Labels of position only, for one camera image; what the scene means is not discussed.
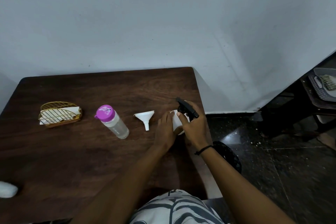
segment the purple lid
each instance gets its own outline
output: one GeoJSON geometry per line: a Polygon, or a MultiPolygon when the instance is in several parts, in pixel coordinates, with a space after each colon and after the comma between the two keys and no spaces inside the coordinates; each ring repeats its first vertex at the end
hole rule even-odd
{"type": "Polygon", "coordinates": [[[102,122],[109,122],[113,120],[116,115],[115,110],[110,105],[102,105],[98,108],[96,115],[94,116],[96,119],[101,120],[102,122]]]}

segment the forearm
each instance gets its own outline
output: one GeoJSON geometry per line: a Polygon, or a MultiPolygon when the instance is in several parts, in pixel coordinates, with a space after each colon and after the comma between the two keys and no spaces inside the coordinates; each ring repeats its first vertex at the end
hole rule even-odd
{"type": "Polygon", "coordinates": [[[294,223],[213,148],[201,153],[238,223],[294,223]]]}
{"type": "Polygon", "coordinates": [[[107,184],[72,224],[122,224],[132,214],[142,191],[165,150],[152,146],[136,164],[107,184]]]}

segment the clear bottle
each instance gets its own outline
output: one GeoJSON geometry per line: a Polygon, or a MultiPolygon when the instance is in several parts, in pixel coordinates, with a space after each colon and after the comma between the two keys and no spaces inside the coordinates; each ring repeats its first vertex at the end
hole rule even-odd
{"type": "Polygon", "coordinates": [[[99,119],[107,126],[118,138],[125,139],[129,135],[129,130],[120,119],[117,112],[110,105],[102,105],[98,108],[96,119],[99,119]]]}

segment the wood grain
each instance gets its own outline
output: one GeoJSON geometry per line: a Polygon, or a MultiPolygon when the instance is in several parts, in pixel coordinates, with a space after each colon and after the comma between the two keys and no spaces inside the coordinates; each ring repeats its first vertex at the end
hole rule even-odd
{"type": "MultiPolygon", "coordinates": [[[[178,107],[177,96],[203,108],[191,67],[23,78],[0,116],[0,180],[20,188],[17,196],[0,199],[0,223],[73,217],[152,145],[157,120],[178,107]],[[51,101],[77,104],[82,120],[39,125],[40,106],[51,101]],[[129,128],[126,139],[94,119],[103,104],[113,106],[129,128]],[[155,114],[145,131],[133,114],[151,110],[155,114]]],[[[199,157],[190,155],[194,149],[184,141],[178,138],[162,159],[144,197],[152,197],[151,190],[181,188],[206,199],[206,179],[199,173],[208,176],[208,169],[193,160],[199,157]]]]}

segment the funnel cone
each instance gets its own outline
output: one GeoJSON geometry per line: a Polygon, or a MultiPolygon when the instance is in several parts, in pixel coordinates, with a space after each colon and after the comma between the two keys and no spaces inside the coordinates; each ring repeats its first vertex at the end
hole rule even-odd
{"type": "Polygon", "coordinates": [[[134,116],[145,124],[146,131],[149,130],[149,120],[153,116],[154,111],[136,113],[134,116]]]}

